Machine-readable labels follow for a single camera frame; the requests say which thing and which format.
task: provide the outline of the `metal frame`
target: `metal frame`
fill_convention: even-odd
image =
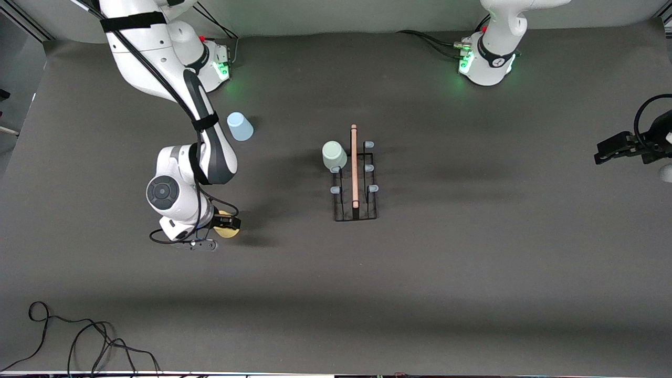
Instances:
[[[0,0],[0,13],[39,42],[55,40],[54,36],[28,15],[14,0]]]
[[[333,206],[334,206],[334,221],[336,222],[352,222],[352,221],[373,221],[378,218],[378,197],[375,192],[369,193],[368,185],[376,185],[376,161],[374,159],[374,154],[371,152],[366,152],[366,142],[362,143],[362,152],[357,154],[357,158],[362,158],[362,176],[364,181],[364,198],[366,199],[366,212],[361,214],[362,208],[358,209],[359,211],[353,214],[351,218],[346,218],[345,212],[345,199],[343,197],[343,168],[339,169],[337,173],[333,173],[332,177],[332,186],[340,187],[340,192],[333,195]],[[374,166],[374,170],[367,172],[364,167],[366,164]],[[367,184],[366,176],[371,175],[371,182]]]
[[[672,38],[672,0],[669,0],[658,12],[656,17],[663,19],[665,24],[665,36]]]

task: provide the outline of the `gray tabletop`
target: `gray tabletop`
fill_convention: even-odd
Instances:
[[[42,300],[167,370],[672,375],[672,186],[662,162],[592,157],[669,91],[660,20],[533,30],[490,88],[408,35],[243,39],[211,95],[256,127],[210,189],[243,220],[216,252],[147,238],[157,153],[195,139],[179,106],[128,85],[106,45],[46,47],[1,188],[3,365],[37,345]],[[376,142],[380,219],[337,224],[319,149],[352,123]],[[78,329],[54,324],[16,369],[63,369]]]

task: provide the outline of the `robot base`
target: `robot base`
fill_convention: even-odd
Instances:
[[[483,35],[482,32],[476,32],[469,37],[462,39],[462,42],[469,42],[472,46],[476,46],[478,39]],[[460,61],[459,71],[464,76],[475,84],[489,87],[499,84],[506,74],[511,72],[511,65],[515,60],[515,55],[502,67],[492,68],[488,60],[480,55],[477,48],[467,52]]]
[[[205,41],[204,44],[210,51],[210,60],[199,71],[198,79],[203,84],[203,89],[210,93],[230,78],[230,63],[226,46],[212,41]]]

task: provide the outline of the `black cable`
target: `black cable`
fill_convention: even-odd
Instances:
[[[474,32],[479,32],[480,29],[483,27],[483,25],[485,25],[485,23],[488,22],[488,20],[490,20],[490,18],[491,18],[490,14],[488,13],[488,15],[483,17],[483,20],[481,20],[480,23],[478,23],[478,26],[476,27],[476,29],[474,29]]]
[[[33,310],[35,309],[35,306],[41,305],[44,308],[45,316],[44,318],[37,319],[33,316]],[[71,361],[73,359],[73,355],[75,352],[75,347],[77,345],[77,341],[79,339],[79,336],[85,331],[88,330],[89,328],[95,329],[102,337],[103,337],[103,346],[101,348],[100,353],[98,354],[98,357],[96,358],[95,363],[93,364],[91,368],[91,377],[95,375],[95,370],[98,367],[98,364],[100,364],[100,361],[102,361],[103,357],[105,354],[108,352],[110,348],[120,348],[123,349],[126,352],[126,358],[128,359],[128,364],[130,365],[131,369],[133,370],[133,373],[136,374],[138,370],[135,367],[135,364],[133,363],[133,359],[130,356],[130,352],[137,352],[137,353],[143,353],[147,354],[152,358],[152,362],[154,364],[154,368],[157,372],[157,375],[159,374],[159,371],[161,370],[158,361],[154,357],[154,355],[151,352],[147,352],[146,350],[141,350],[141,349],[136,349],[136,348],[131,348],[130,346],[126,345],[126,342],[121,339],[121,338],[115,338],[111,339],[110,336],[108,335],[108,329],[106,325],[112,327],[112,324],[110,322],[95,322],[92,319],[85,318],[85,319],[78,319],[78,320],[71,320],[71,319],[66,319],[64,317],[58,316],[58,315],[51,315],[49,312],[49,306],[45,302],[41,301],[36,301],[31,303],[31,305],[28,307],[28,318],[36,323],[42,323],[44,322],[44,327],[42,328],[42,337],[40,339],[40,344],[38,345],[37,349],[28,357],[22,358],[18,361],[15,361],[9,365],[7,365],[4,369],[0,371],[5,371],[10,368],[12,368],[14,365],[30,360],[31,358],[35,357],[37,353],[42,349],[42,346],[44,346],[44,341],[46,339],[46,331],[49,326],[49,321],[51,319],[58,319],[64,323],[70,323],[70,324],[75,324],[75,323],[81,323],[81,322],[88,322],[84,328],[79,330],[77,332],[77,335],[75,336],[75,339],[73,340],[73,343],[70,346],[70,352],[68,353],[68,363],[67,363],[67,375],[68,377],[71,377],[70,374],[70,365]]]
[[[665,156],[664,153],[654,150],[653,147],[651,147],[649,144],[645,143],[644,142],[644,137],[642,137],[642,135],[639,132],[639,120],[642,118],[642,114],[644,114],[644,111],[646,110],[646,107],[648,107],[652,102],[654,102],[656,100],[659,100],[661,98],[672,98],[672,93],[664,93],[664,94],[659,94],[657,96],[653,96],[652,98],[645,101],[641,105],[641,107],[639,107],[639,110],[637,110],[637,114],[634,117],[634,135],[635,135],[635,137],[637,137],[637,141],[642,146],[644,146],[644,148],[648,152],[650,152],[650,153],[652,153],[653,155],[656,155],[656,156],[664,157]]]
[[[196,238],[196,241],[204,241],[208,240],[208,235],[210,234],[210,228],[209,227],[204,227],[206,229],[206,235],[203,237],[198,237],[198,232],[194,234],[194,237]]]
[[[436,43],[436,44],[439,44],[440,46],[445,46],[445,47],[451,46],[452,47],[453,46],[452,43],[444,42],[442,40],[434,38],[433,36],[430,36],[429,34],[426,34],[426,33],[423,33],[423,32],[417,32],[415,30],[400,30],[397,33],[410,34],[410,35],[417,36],[420,39],[422,39],[423,41],[425,41],[430,47],[432,47],[432,49],[434,49],[439,54],[441,54],[443,56],[446,56],[448,58],[451,58],[451,59],[461,59],[461,57],[459,55],[449,54],[449,53],[447,53],[446,51],[443,51],[440,47],[438,47],[434,44],[434,43]]]
[[[212,22],[213,24],[215,24],[215,25],[217,25],[217,26],[219,26],[219,27],[221,28],[220,24],[219,24],[216,20],[213,20],[212,18],[208,17],[208,15],[206,15],[205,13],[203,13],[202,10],[198,9],[197,7],[194,7],[194,9],[195,9],[198,13],[200,13],[203,17],[205,17],[206,20]],[[227,37],[229,37],[229,38],[233,38],[233,36],[231,35],[231,33],[230,33],[226,28],[222,28],[222,30],[224,30],[224,33],[226,33],[226,36],[227,36]]]
[[[208,15],[203,14],[203,12],[201,12],[200,9],[198,9],[196,6],[194,6],[194,9],[196,9],[196,11],[197,11],[198,13],[201,13],[201,15],[202,15],[203,17],[205,17],[205,18],[208,19],[210,22],[212,22],[213,24],[219,26],[222,30],[224,30],[224,33],[226,33],[226,35],[227,35],[229,38],[235,38],[235,39],[238,39],[238,35],[236,35],[234,32],[232,32],[231,29],[228,29],[228,28],[224,27],[222,24],[220,24],[219,22],[217,22],[217,20],[214,18],[214,16],[213,16],[212,14],[210,14],[210,12],[208,11],[208,9],[205,8],[205,7],[203,6],[203,4],[201,4],[200,1],[196,1],[196,5],[200,5],[201,8],[203,8],[203,10],[204,10]]]
[[[219,199],[217,197],[211,196],[203,189],[201,189],[201,193],[205,194],[205,196],[208,197],[210,200],[213,200],[215,202],[219,202],[220,204],[223,204],[223,205],[226,205],[226,206],[232,208],[233,209],[233,214],[231,214],[232,216],[238,217],[238,214],[241,213],[240,210],[235,205],[230,204],[226,201],[222,201],[221,199]]]
[[[414,35],[414,36],[418,36],[418,37],[421,37],[421,38],[423,38],[423,39],[430,40],[430,41],[432,41],[432,42],[434,42],[434,43],[436,43],[436,44],[440,44],[440,45],[442,45],[442,46],[453,47],[452,42],[444,42],[444,41],[442,41],[442,40],[440,40],[440,39],[438,39],[438,38],[434,38],[433,36],[430,36],[430,35],[427,34],[427,33],[418,32],[417,30],[399,30],[397,33],[401,33],[401,34],[412,34],[412,35]]]

